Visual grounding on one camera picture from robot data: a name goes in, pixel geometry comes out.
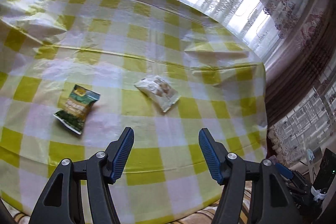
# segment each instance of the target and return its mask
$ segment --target checkered tablecloth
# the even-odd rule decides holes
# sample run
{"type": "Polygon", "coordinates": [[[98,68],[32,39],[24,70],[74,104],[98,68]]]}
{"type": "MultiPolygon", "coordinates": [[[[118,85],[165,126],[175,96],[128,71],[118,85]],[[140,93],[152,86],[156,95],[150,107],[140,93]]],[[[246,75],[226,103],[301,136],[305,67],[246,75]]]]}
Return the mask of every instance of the checkered tablecloth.
{"type": "Polygon", "coordinates": [[[122,223],[170,222],[220,197],[203,127],[244,159],[265,156],[262,62],[177,0],[0,0],[0,49],[0,189],[20,211],[32,212],[63,158],[105,150],[126,126],[134,146],[110,188],[122,223]],[[166,114],[133,85],[146,75],[181,95],[166,114]],[[81,136],[53,117],[74,84],[101,94],[81,136]]]}

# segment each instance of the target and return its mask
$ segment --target metal bolt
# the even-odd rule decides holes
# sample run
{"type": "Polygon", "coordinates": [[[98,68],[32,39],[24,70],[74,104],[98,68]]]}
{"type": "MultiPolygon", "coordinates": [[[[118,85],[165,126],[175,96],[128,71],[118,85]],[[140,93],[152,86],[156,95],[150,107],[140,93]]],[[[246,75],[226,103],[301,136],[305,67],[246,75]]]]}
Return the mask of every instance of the metal bolt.
{"type": "Polygon", "coordinates": [[[234,160],[234,159],[237,158],[237,155],[235,153],[229,153],[229,154],[227,154],[227,157],[231,160],[234,160]]]}
{"type": "Polygon", "coordinates": [[[104,158],[105,157],[105,152],[104,151],[100,151],[96,154],[97,158],[104,158]]]}
{"type": "Polygon", "coordinates": [[[264,160],[263,164],[266,165],[266,166],[271,166],[272,162],[270,160],[264,160]]]}
{"type": "Polygon", "coordinates": [[[70,163],[69,159],[62,160],[62,165],[68,165],[70,163]]]}

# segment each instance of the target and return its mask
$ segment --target ribbed blue pad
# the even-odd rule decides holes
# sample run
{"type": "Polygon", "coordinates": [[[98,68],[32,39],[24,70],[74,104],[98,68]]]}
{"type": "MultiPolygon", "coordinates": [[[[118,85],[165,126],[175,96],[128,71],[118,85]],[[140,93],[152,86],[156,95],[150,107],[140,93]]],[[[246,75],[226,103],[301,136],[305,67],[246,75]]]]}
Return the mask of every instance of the ribbed blue pad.
{"type": "Polygon", "coordinates": [[[203,156],[208,165],[211,177],[217,181],[219,185],[222,185],[224,180],[221,174],[221,163],[216,156],[210,142],[203,131],[199,132],[199,146],[201,147],[203,156]]]}
{"type": "Polygon", "coordinates": [[[294,174],[286,166],[283,166],[281,163],[276,163],[275,167],[277,168],[280,175],[284,176],[286,179],[292,179],[294,174]]]}
{"type": "Polygon", "coordinates": [[[134,143],[134,132],[133,130],[130,130],[127,133],[125,139],[123,140],[121,146],[119,147],[119,150],[113,160],[112,173],[111,173],[111,179],[113,183],[115,183],[117,179],[120,179],[125,164],[127,162],[128,156],[131,152],[133,143],[134,143]]]}

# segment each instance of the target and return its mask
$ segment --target table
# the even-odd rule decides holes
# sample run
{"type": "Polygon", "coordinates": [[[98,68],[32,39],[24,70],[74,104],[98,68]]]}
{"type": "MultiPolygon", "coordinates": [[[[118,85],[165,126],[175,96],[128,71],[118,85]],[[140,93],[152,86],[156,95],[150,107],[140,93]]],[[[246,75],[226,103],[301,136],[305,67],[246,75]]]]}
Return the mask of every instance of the table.
{"type": "MultiPolygon", "coordinates": [[[[166,223],[216,201],[198,145],[207,127],[246,160],[266,152],[265,70],[219,23],[177,0],[0,0],[1,197],[30,214],[63,158],[135,142],[110,188],[122,223],[166,223]],[[134,83],[181,95],[166,114],[134,83]],[[79,84],[101,94],[81,136],[53,117],[79,84]]],[[[92,222],[82,183],[86,223],[92,222]]]]}

